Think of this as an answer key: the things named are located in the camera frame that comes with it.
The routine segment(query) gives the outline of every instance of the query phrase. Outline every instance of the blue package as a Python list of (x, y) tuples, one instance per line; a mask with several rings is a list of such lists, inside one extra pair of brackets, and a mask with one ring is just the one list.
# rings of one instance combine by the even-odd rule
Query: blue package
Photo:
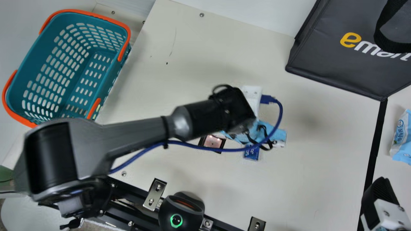
[(411, 165), (411, 111), (406, 110), (398, 120), (390, 155), (393, 160)]
[(247, 150), (244, 152), (243, 157), (245, 159), (251, 159), (251, 160), (258, 160), (259, 157), (259, 153), (260, 153), (260, 148), (252, 148), (250, 150)]

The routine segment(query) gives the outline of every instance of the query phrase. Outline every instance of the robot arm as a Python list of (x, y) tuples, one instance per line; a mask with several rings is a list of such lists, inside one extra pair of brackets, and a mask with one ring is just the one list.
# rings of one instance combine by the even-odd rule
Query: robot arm
[(364, 231), (411, 230), (407, 213), (399, 205), (390, 181), (383, 177), (364, 192), (360, 220)]
[(251, 126), (256, 118), (242, 92), (224, 87), (169, 116), (112, 125), (84, 119), (41, 124), (25, 136), (14, 170), (16, 189), (42, 204), (57, 204), (63, 217), (94, 217), (108, 203), (104, 181), (116, 158), (173, 137), (188, 141)]

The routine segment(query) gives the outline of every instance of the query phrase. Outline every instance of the emart logo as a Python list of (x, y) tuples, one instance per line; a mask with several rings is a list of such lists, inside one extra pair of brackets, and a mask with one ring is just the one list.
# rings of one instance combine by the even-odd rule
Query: emart logo
[(346, 33), (342, 39), (339, 41), (341, 43), (341, 45), (343, 45), (344, 47), (348, 47), (348, 48), (354, 48), (354, 50), (359, 51), (361, 49), (363, 49), (361, 52), (367, 54), (369, 51), (371, 51), (371, 55), (377, 55), (379, 57), (390, 57), (390, 58), (397, 58), (400, 57), (401, 55), (403, 55), (402, 57), (400, 57), (399, 59), (402, 61), (408, 61), (408, 58), (411, 56), (411, 53), (389, 53), (389, 52), (385, 52), (382, 51), (381, 48), (379, 48), (377, 45), (372, 44), (370, 42), (367, 41), (361, 41), (361, 36), (359, 34), (356, 33), (352, 33), (352, 32), (348, 32)]

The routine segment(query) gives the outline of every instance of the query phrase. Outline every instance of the orange basket handle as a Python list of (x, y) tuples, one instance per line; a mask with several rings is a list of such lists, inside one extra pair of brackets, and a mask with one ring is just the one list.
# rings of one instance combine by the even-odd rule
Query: orange basket handle
[(121, 62), (121, 60), (123, 59), (124, 52), (126, 52), (127, 46), (128, 46), (128, 44), (129, 44), (129, 42), (130, 42), (131, 31), (130, 31), (130, 28), (129, 28), (126, 24), (124, 24), (124, 23), (122, 23), (122, 22), (120, 22), (120, 21), (114, 20), (114, 19), (112, 19), (112, 18), (105, 17), (105, 16), (102, 16), (102, 15), (99, 15), (99, 14), (95, 14), (95, 13), (92, 13), (92, 12), (88, 12), (88, 11), (79, 10), (79, 9), (63, 9), (63, 10), (59, 10), (59, 11), (57, 11), (57, 12), (54, 12), (52, 15), (50, 15), (50, 16), (48, 17), (48, 19), (44, 22), (42, 28), (40, 29), (39, 34), (41, 34), (41, 33), (43, 32), (43, 30), (46, 28), (46, 26), (48, 25), (48, 23), (52, 20), (52, 18), (53, 18), (54, 16), (56, 16), (57, 14), (60, 14), (60, 13), (64, 13), (64, 12), (73, 12), (73, 13), (85, 14), (85, 15), (93, 16), (93, 17), (95, 17), (95, 18), (99, 18), (99, 19), (103, 19), (103, 20), (109, 21), (109, 22), (111, 22), (111, 23), (114, 23), (114, 24), (116, 24), (116, 25), (121, 26), (122, 28), (124, 28), (124, 29), (127, 31), (127, 34), (128, 34), (128, 35), (127, 35), (126, 42), (124, 43), (123, 48), (121, 48), (120, 54), (118, 55), (118, 58), (117, 58), (117, 61), (118, 61), (118, 62)]
[(11, 85), (13, 79), (14, 79), (14, 76), (16, 75), (16, 73), (17, 73), (17, 70), (15, 70), (15, 71), (13, 72), (12, 76), (10, 76), (9, 80), (7, 81), (6, 86), (4, 86), (4, 88), (3, 88), (3, 95), (2, 95), (3, 106), (4, 106), (4, 109), (6, 109), (6, 112), (7, 112), (13, 119), (19, 121), (20, 123), (22, 123), (22, 124), (24, 124), (24, 125), (26, 125), (26, 126), (28, 126), (28, 127), (33, 128), (33, 127), (37, 126), (37, 124), (35, 124), (35, 123), (33, 123), (33, 122), (30, 122), (28, 119), (23, 118), (23, 117), (21, 117), (20, 115), (16, 114), (14, 111), (12, 111), (12, 110), (9, 108), (9, 106), (7, 105), (7, 102), (6, 102), (6, 93), (7, 93), (7, 90), (9, 89), (9, 87), (10, 87), (10, 85)]
[(94, 111), (96, 110), (97, 106), (100, 104), (101, 99), (97, 98), (96, 101), (94, 102), (93, 106), (91, 107), (90, 112), (87, 115), (87, 119), (91, 119), (91, 116), (93, 115)]

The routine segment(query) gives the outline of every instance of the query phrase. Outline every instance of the green object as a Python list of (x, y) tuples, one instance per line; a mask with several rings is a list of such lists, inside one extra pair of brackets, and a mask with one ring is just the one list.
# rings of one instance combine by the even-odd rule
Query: green object
[(0, 165), (0, 186), (10, 185), (13, 178), (13, 171)]
[(181, 225), (182, 225), (182, 217), (181, 217), (181, 215), (180, 214), (173, 214), (171, 217), (170, 217), (170, 224), (171, 224), (171, 227), (173, 227), (173, 228), (178, 228), (178, 227), (180, 227)]

